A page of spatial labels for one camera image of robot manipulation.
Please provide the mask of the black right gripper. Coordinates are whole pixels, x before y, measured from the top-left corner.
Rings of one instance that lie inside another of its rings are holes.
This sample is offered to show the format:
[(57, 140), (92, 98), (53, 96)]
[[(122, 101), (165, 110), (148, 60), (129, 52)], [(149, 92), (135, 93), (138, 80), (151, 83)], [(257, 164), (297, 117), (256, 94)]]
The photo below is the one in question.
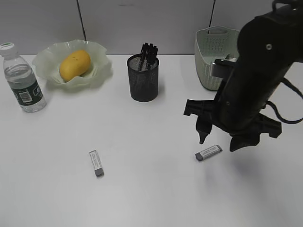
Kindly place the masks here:
[(260, 134), (277, 138), (282, 133), (281, 122), (260, 113), (277, 87), (276, 81), (255, 72), (243, 62), (215, 60), (211, 75), (222, 78), (214, 100), (187, 100), (184, 115), (198, 116), (196, 131), (203, 144), (217, 126), (232, 137), (230, 152), (255, 147)]

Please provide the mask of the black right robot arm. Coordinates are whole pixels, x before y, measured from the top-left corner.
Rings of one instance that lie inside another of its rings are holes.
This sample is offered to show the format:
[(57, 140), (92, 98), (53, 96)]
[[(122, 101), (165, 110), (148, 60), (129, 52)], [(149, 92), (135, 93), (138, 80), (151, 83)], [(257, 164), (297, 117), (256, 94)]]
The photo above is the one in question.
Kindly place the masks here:
[(277, 138), (287, 121), (261, 113), (279, 84), (298, 89), (285, 78), (303, 60), (303, 3), (275, 0), (269, 13), (255, 17), (240, 31), (236, 62), (215, 60), (214, 74), (222, 79), (213, 100), (187, 100), (184, 115), (196, 115), (196, 131), (203, 144), (216, 126), (230, 134), (230, 151), (258, 145), (261, 134)]

